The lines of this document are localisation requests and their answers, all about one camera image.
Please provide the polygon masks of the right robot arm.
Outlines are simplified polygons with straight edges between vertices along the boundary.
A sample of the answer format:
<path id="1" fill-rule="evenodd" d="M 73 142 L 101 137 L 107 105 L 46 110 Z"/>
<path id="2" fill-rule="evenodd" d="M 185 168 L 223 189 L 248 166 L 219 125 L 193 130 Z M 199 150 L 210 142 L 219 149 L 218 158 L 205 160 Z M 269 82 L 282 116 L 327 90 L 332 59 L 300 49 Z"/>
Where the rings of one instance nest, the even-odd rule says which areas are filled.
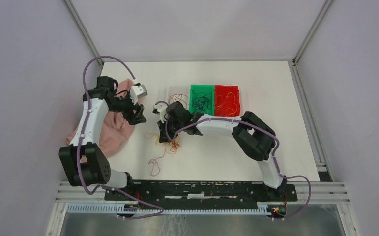
<path id="1" fill-rule="evenodd" d="M 265 195 L 276 201 L 284 193 L 286 181 L 276 164 L 275 152 L 280 141 L 275 132 L 253 112 L 247 111 L 241 116 L 221 117 L 202 112 L 191 113 L 179 101 L 167 104 L 158 101 L 153 113 L 159 115 L 159 142 L 175 140 L 182 132 L 196 136 L 232 137 L 242 151 L 255 160 L 263 175 Z"/>

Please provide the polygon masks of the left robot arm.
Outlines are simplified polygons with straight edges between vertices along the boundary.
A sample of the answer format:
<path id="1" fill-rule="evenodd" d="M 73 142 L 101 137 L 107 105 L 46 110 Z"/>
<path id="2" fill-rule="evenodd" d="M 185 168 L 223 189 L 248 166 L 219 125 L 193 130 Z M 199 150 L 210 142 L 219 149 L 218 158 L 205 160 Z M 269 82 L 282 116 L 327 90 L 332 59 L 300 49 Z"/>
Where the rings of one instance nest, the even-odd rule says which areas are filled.
<path id="1" fill-rule="evenodd" d="M 108 76 L 97 77 L 96 87 L 83 95 L 83 113 L 77 131 L 68 145 L 61 147 L 58 156 L 71 186 L 105 185 L 117 188 L 124 200 L 134 197 L 136 188 L 128 172 L 112 170 L 101 150 L 100 135 L 109 112 L 121 113 L 130 125 L 145 123 L 144 106 L 138 103 L 147 96 L 141 83 L 117 92 L 118 81 Z"/>

